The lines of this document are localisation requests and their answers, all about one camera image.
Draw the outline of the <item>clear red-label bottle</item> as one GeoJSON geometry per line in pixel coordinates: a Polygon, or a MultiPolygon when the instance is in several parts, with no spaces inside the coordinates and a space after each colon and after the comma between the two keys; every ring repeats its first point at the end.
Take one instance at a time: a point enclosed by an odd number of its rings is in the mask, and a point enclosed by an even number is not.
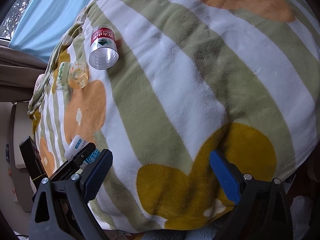
{"type": "Polygon", "coordinates": [[[114,31],[109,25],[95,27],[91,34],[89,64],[98,70],[106,70],[116,64],[119,54],[114,31]]]}

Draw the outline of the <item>left brown curtain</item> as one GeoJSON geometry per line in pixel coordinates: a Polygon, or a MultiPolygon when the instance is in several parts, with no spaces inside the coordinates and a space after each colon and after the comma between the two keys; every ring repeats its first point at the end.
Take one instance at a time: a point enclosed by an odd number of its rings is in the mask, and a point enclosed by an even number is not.
{"type": "Polygon", "coordinates": [[[0,101],[30,100],[34,93],[36,80],[46,71],[47,63],[5,46],[1,46],[0,54],[0,101]]]}

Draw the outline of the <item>clear green-label bottle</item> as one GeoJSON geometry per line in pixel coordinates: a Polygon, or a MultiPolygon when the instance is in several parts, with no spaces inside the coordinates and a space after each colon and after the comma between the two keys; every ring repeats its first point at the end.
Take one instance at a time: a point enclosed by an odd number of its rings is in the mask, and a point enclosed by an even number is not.
{"type": "Polygon", "coordinates": [[[71,68],[70,62],[61,62],[57,69],[57,78],[56,78],[56,90],[63,90],[64,92],[69,91],[69,71],[71,68]]]}

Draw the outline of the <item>floral striped blanket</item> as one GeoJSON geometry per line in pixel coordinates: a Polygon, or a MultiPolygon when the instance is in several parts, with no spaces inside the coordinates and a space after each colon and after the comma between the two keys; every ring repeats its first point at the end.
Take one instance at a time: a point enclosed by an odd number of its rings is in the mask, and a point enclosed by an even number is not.
{"type": "Polygon", "coordinates": [[[113,153],[90,207],[105,230],[194,230],[233,209],[220,149],[255,179],[286,179],[319,142],[319,22],[306,0],[92,0],[54,49],[29,105],[45,171],[76,135],[113,153]],[[89,64],[109,25],[119,59],[89,64]],[[61,62],[88,83],[56,90],[61,62]]]}

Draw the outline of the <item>light blue cloth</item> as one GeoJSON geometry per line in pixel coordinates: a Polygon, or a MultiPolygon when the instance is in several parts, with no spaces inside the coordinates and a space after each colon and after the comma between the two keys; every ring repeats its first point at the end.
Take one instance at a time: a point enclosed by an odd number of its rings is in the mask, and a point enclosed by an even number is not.
{"type": "Polygon", "coordinates": [[[90,0],[31,0],[9,48],[48,62],[63,34],[90,0]]]}

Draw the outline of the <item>grey wooden headboard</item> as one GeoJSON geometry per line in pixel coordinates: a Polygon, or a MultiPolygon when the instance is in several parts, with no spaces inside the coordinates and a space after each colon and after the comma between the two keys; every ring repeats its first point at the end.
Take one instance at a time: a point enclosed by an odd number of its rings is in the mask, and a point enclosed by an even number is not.
{"type": "Polygon", "coordinates": [[[12,230],[29,234],[33,186],[19,144],[32,136],[27,103],[1,103],[1,212],[12,230]]]}

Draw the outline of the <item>white blue-label bottle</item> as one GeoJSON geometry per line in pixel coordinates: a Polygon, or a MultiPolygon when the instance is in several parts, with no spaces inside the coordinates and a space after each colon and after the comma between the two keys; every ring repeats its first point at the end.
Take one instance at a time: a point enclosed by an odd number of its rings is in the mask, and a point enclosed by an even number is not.
{"type": "MultiPolygon", "coordinates": [[[[67,160],[71,160],[88,143],[89,142],[85,140],[83,137],[81,137],[80,135],[76,135],[65,152],[65,158],[67,160]]],[[[91,155],[89,155],[84,160],[84,162],[80,165],[80,168],[84,170],[87,167],[87,165],[94,163],[99,155],[100,155],[100,151],[98,150],[95,150],[94,152],[92,152],[91,155]]]]}

